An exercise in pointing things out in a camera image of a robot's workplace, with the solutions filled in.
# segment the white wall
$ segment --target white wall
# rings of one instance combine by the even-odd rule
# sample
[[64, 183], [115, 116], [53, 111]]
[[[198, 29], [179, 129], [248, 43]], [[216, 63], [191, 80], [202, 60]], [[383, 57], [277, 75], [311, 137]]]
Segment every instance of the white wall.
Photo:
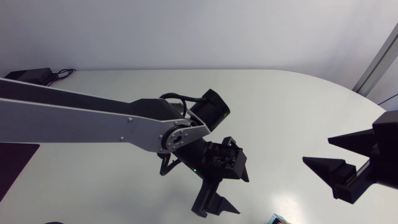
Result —
[[352, 88], [398, 21], [391, 0], [2, 0], [0, 74], [50, 67], [273, 68]]

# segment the robotic arm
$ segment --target robotic arm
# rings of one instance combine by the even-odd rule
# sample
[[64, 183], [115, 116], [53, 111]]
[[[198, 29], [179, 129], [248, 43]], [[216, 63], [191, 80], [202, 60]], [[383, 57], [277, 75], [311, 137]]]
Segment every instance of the robotic arm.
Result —
[[[203, 139], [229, 115], [213, 90], [201, 98], [168, 93], [132, 103], [5, 79], [0, 90], [0, 142], [129, 142], [157, 153], [161, 175], [183, 162], [203, 179], [192, 207], [197, 215], [239, 213], [216, 191], [224, 178], [249, 182], [246, 156], [231, 137], [221, 144]], [[186, 101], [195, 104], [188, 109]], [[178, 159], [169, 164], [171, 153]]]

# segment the black cable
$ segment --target black cable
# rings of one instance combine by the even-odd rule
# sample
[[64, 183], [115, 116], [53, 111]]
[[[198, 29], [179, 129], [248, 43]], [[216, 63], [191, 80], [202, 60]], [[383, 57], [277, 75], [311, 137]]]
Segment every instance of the black cable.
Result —
[[193, 97], [189, 97], [189, 96], [182, 96], [182, 95], [178, 95], [176, 93], [166, 93], [163, 94], [162, 96], [160, 96], [161, 99], [169, 99], [169, 98], [174, 98], [174, 99], [179, 99], [182, 101], [182, 105], [183, 105], [183, 112], [182, 112], [182, 116], [185, 117], [185, 115], [187, 115], [187, 102], [185, 101], [192, 101], [192, 102], [203, 102], [206, 101], [207, 99], [202, 97], [202, 98], [193, 98]]
[[73, 72], [75, 72], [76, 70], [71, 68], [71, 69], [62, 69], [57, 73], [53, 73], [53, 77], [48, 81], [48, 83], [46, 84], [47, 86], [50, 86], [51, 84], [53, 84], [54, 82], [58, 81], [58, 80], [63, 80], [66, 77], [69, 77]]
[[394, 97], [396, 97], [396, 96], [398, 96], [398, 93], [397, 93], [397, 94], [395, 94], [394, 96], [392, 96], [392, 97], [390, 97], [390, 98], [388, 98], [388, 99], [384, 100], [383, 102], [379, 103], [378, 105], [382, 105], [383, 103], [385, 103], [385, 102], [387, 102], [387, 101], [389, 101], [389, 100], [393, 99], [393, 98], [394, 98]]

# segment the white table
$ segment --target white table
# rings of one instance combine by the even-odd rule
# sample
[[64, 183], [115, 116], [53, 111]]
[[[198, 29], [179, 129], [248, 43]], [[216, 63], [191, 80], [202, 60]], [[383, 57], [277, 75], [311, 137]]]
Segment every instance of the white table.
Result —
[[276, 70], [127, 70], [76, 72], [53, 87], [119, 101], [214, 89], [231, 114], [205, 139], [232, 136], [248, 157], [250, 183], [218, 189], [241, 214], [196, 216], [201, 179], [183, 164], [161, 177], [156, 154], [129, 143], [43, 144], [0, 203], [1, 223], [266, 223], [273, 213], [294, 224], [396, 222], [398, 190], [373, 185], [351, 205], [302, 162], [367, 160], [327, 138], [368, 129], [384, 110], [341, 86]]

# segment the black power adapter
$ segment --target black power adapter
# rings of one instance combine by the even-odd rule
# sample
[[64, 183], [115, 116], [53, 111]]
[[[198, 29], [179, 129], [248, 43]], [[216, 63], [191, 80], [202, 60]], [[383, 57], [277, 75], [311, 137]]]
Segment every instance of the black power adapter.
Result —
[[38, 85], [47, 85], [56, 76], [57, 74], [52, 73], [50, 68], [38, 68], [10, 72], [5, 78]]
[[75, 69], [62, 69], [57, 73], [53, 73], [50, 68], [38, 68], [30, 70], [22, 70], [10, 72], [5, 78], [17, 80], [21, 82], [33, 83], [37, 85], [49, 86], [53, 82], [64, 79], [70, 76]]

